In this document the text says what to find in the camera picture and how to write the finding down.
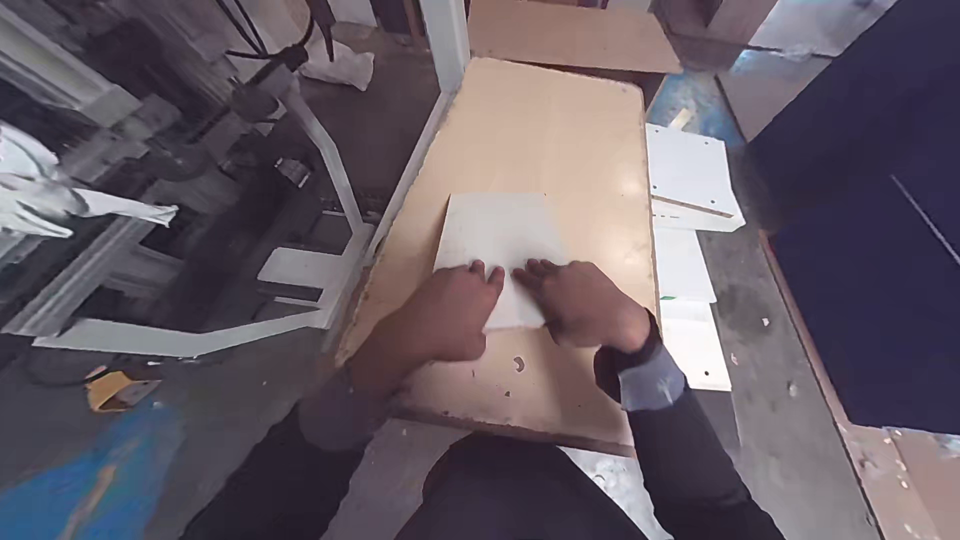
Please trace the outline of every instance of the brown cardboard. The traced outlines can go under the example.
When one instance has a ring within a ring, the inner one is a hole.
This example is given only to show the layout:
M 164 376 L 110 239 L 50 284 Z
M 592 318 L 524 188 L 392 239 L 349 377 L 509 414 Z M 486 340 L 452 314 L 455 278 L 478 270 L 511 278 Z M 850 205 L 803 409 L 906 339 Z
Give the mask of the brown cardboard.
M 643 88 L 648 103 L 665 74 L 683 71 L 663 28 L 648 12 L 473 0 L 467 24 L 474 56 L 633 83 Z

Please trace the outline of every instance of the white strip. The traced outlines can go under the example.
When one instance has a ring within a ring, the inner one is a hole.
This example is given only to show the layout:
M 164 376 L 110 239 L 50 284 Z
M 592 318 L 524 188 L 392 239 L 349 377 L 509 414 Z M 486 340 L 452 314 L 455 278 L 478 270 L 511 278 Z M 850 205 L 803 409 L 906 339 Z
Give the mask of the white strip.
M 920 217 L 922 217 L 922 219 L 924 220 L 924 223 L 926 223 L 926 225 L 930 228 L 930 231 L 933 233 L 933 235 L 936 236 L 938 240 L 940 240 L 941 244 L 944 245 L 944 248 L 953 257 L 953 260 L 958 265 L 960 265 L 960 255 L 957 255 L 957 252 L 953 249 L 953 246 L 951 246 L 950 243 L 947 241 L 947 239 L 943 236 L 943 234 L 940 233 L 940 230 L 937 229 L 937 226 L 933 224 L 933 221 L 930 220 L 930 217 L 926 215 L 926 212 L 924 211 L 924 209 L 920 208 L 920 205 L 917 204 L 917 201 L 913 198 L 912 195 L 910 195 L 910 192 L 906 190 L 906 187 L 904 187 L 903 184 L 900 183 L 900 180 L 898 180 L 895 175 L 890 175 L 890 179 L 893 180 L 894 184 L 896 184 L 897 187 L 900 188 L 900 191 L 903 193 L 903 196 L 906 197 L 907 201 L 910 201 L 910 205 L 913 207 L 914 210 L 917 211 Z

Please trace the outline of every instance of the wire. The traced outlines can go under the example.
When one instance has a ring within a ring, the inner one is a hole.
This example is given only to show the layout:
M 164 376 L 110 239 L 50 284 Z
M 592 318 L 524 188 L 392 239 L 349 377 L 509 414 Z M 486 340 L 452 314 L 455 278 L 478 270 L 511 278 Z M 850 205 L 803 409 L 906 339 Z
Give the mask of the wire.
M 267 53 L 267 46 L 263 43 L 263 38 L 260 37 L 260 33 L 256 30 L 256 25 L 253 24 L 253 21 L 250 19 L 250 15 L 247 13 L 247 10 L 244 9 L 243 4 L 240 3 L 240 0 L 233 0 L 233 3 L 236 5 L 237 9 L 240 10 L 240 14 L 243 15 L 243 19 L 247 21 L 247 26 L 250 27 L 250 31 L 253 34 L 253 38 L 256 39 L 256 43 L 260 45 L 260 48 L 257 50 L 262 55 L 269 54 Z
M 306 21 L 306 32 L 303 33 L 303 37 L 301 37 L 300 41 L 297 42 L 297 45 L 299 47 L 306 45 L 306 42 L 309 41 L 310 38 L 313 36 L 313 27 L 314 27 L 313 15 L 309 15 Z
M 243 40 L 246 41 L 248 45 L 250 45 L 250 48 L 253 49 L 254 52 L 261 55 L 267 54 L 267 51 L 261 51 L 260 49 L 257 48 L 256 43 L 254 43 L 253 40 L 250 38 L 250 36 L 247 35 L 247 31 L 244 30 L 242 26 L 240 26 L 240 21 L 238 21 L 237 18 L 233 15 L 233 12 L 230 10 L 230 8 L 227 7 L 227 4 L 224 3 L 224 0 L 213 0 L 213 1 L 217 3 L 217 6 L 220 7 L 220 11 L 223 12 L 228 19 L 230 19 L 230 23 L 233 24 L 233 28 L 236 29 L 236 31 L 240 34 L 240 37 L 242 37 Z
M 227 50 L 224 52 L 225 55 L 237 58 L 246 58 L 251 60 L 269 60 L 272 58 L 271 55 L 259 55 L 254 53 L 241 53 L 240 51 Z

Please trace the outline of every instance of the black pants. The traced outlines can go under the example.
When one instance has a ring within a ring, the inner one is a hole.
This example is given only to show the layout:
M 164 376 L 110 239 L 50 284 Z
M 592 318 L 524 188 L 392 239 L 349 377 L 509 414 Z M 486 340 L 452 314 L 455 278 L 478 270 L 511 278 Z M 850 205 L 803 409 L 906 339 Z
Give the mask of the black pants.
M 450 446 L 398 539 L 646 538 L 556 446 L 474 433 Z

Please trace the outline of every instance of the workbench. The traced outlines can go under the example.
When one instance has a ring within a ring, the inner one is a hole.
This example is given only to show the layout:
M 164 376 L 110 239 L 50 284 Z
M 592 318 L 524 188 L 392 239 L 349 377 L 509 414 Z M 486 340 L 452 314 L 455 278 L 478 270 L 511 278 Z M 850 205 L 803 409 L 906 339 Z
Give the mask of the workbench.
M 636 86 L 470 61 L 379 247 L 337 362 L 430 276 L 453 193 L 545 193 L 569 257 L 596 263 L 656 309 L 643 110 Z M 398 397 L 399 414 L 628 454 L 626 416 L 596 386 L 593 353 L 558 347 L 544 328 L 491 332 L 479 360 L 432 363 L 414 374 Z

